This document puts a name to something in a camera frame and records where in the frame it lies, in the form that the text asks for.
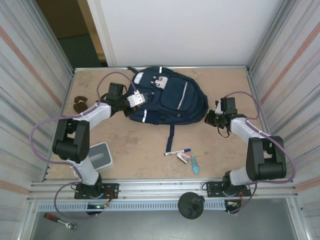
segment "blue object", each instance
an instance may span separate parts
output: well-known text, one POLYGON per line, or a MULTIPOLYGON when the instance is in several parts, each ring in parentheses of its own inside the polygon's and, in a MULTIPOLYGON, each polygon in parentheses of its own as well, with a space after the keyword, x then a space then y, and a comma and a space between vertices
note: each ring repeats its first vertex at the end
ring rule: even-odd
MULTIPOLYGON (((129 115, 133 121, 146 124, 170 125, 166 152, 171 152, 175 125, 187 125, 201 121, 208 111, 208 98, 196 81, 171 69, 152 66, 135 73, 132 82, 144 95, 146 102, 129 115)), ((134 94, 130 85, 128 95, 134 94)))
POLYGON ((195 174, 198 174, 199 173, 199 166, 198 166, 198 163, 197 163, 197 160, 195 158, 195 156, 191 156, 191 164, 192 164, 192 170, 195 174))

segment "red wrench handle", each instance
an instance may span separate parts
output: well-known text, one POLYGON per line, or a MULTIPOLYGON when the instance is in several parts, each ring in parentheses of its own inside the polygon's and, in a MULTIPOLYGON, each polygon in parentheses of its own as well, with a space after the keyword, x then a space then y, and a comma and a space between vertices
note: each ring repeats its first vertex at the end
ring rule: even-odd
POLYGON ((59 218, 53 214, 50 214, 50 213, 46 213, 44 216, 43 216, 45 219, 48 219, 52 222, 58 222, 59 218))

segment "doorway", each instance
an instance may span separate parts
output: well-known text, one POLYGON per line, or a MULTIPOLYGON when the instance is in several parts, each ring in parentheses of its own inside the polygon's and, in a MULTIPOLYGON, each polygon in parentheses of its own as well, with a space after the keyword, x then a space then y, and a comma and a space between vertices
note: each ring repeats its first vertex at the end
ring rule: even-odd
POLYGON ((73 69, 107 67, 86 0, 36 0, 73 69))

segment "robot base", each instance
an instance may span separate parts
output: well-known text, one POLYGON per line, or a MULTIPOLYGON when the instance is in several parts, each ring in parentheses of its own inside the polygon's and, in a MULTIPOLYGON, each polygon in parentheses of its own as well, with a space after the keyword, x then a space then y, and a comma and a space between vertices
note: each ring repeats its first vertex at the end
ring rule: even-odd
POLYGON ((74 193, 74 199, 109 199, 110 198, 110 192, 107 191, 108 196, 106 196, 106 193, 104 192, 104 189, 108 189, 112 192, 112 199, 118 198, 119 193, 119 184, 118 183, 102 183, 102 193, 98 197, 91 197, 89 194, 87 194, 83 188, 83 184, 79 183, 76 185, 75 193, 74 193))
POLYGON ((205 183, 206 192, 209 198, 219 197, 250 197, 251 191, 246 185, 232 185, 230 181, 230 171, 227 171, 222 181, 208 181, 205 183))

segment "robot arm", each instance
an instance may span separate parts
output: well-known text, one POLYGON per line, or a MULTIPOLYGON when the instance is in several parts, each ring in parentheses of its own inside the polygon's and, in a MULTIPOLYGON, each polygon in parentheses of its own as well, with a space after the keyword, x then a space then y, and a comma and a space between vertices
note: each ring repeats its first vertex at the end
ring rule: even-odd
MULTIPOLYGON (((219 129, 238 135, 247 145, 245 167, 227 172, 224 176, 230 186, 245 185, 254 181, 282 179, 286 176, 285 154, 273 142, 260 135, 263 133, 243 114, 238 114, 234 97, 216 101, 216 110, 210 110, 205 122, 219 129)), ((281 146, 279 136, 271 137, 281 146)))
POLYGON ((99 197, 102 193, 102 178, 88 156, 90 130, 116 112, 123 111, 127 117, 145 102, 139 91, 128 96, 127 93, 123 94, 123 88, 122 84, 110 83, 108 93, 101 97, 100 102, 82 112, 81 116, 59 120, 54 136, 53 153, 77 169, 81 174, 81 189, 93 198, 99 197))

